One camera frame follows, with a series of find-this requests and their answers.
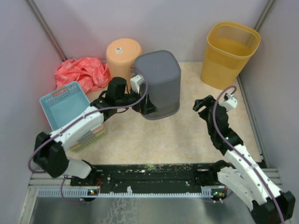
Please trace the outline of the yellow slatted waste bin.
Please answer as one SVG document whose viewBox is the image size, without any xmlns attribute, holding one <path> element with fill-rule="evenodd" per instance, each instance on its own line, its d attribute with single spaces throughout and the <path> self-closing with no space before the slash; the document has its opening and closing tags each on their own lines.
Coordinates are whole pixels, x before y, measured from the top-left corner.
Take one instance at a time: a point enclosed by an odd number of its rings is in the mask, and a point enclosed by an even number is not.
<svg viewBox="0 0 299 224">
<path fill-rule="evenodd" d="M 207 36 L 200 78 L 219 90 L 232 85 L 258 49 L 261 36 L 245 25 L 223 21 Z"/>
</svg>

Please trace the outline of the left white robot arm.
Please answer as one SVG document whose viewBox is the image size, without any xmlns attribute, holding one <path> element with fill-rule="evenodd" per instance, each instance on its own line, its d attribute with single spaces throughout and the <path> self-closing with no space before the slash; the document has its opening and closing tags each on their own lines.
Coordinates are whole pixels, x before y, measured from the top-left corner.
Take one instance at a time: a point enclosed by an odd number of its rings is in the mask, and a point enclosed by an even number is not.
<svg viewBox="0 0 299 224">
<path fill-rule="evenodd" d="M 142 115 L 155 111 L 148 100 L 149 84 L 146 79 L 140 74 L 135 75 L 130 79 L 130 85 L 131 89 L 128 90 L 124 78 L 114 77 L 107 89 L 75 119 L 49 134 L 39 133 L 29 162 L 37 164 L 41 168 L 40 173 L 47 173 L 52 178 L 68 175 L 80 178 L 87 185 L 94 184 L 97 173 L 92 164 L 68 158 L 66 151 L 85 133 L 101 126 L 119 109 L 132 108 Z"/>
</svg>

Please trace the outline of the peach capybara print bucket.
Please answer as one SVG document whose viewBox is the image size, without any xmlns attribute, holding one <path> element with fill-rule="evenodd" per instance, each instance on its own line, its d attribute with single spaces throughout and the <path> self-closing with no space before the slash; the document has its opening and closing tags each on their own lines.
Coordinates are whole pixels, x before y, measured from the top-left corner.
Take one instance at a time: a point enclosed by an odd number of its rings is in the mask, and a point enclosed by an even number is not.
<svg viewBox="0 0 299 224">
<path fill-rule="evenodd" d="M 130 68 L 142 52 L 140 43 L 131 38 L 121 38 L 110 43 L 106 49 L 106 60 L 111 77 L 122 77 L 129 84 Z"/>
</svg>

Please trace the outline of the grey slatted waste bin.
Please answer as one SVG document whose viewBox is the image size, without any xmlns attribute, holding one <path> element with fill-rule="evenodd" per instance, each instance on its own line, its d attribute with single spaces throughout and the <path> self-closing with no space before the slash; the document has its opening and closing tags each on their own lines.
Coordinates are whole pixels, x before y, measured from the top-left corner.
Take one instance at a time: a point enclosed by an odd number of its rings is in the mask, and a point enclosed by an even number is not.
<svg viewBox="0 0 299 224">
<path fill-rule="evenodd" d="M 143 115 L 147 120 L 164 119 L 180 108 L 181 68 L 167 50 L 143 54 L 135 59 L 136 71 L 145 78 L 148 94 L 158 112 Z"/>
</svg>

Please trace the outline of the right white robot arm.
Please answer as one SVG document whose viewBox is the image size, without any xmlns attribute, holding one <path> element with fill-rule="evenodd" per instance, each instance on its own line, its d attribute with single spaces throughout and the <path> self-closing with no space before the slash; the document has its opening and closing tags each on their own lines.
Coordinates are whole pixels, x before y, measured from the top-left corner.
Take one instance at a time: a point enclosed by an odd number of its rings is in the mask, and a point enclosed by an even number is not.
<svg viewBox="0 0 299 224">
<path fill-rule="evenodd" d="M 227 112 L 236 108 L 237 99 L 225 94 L 224 101 L 217 103 L 209 95 L 194 102 L 207 124 L 208 134 L 214 147 L 228 159 L 220 160 L 209 168 L 209 181 L 226 185 L 248 207 L 257 224 L 280 224 L 289 220 L 294 211 L 295 196 L 283 192 L 253 160 L 238 134 L 229 127 Z"/>
</svg>

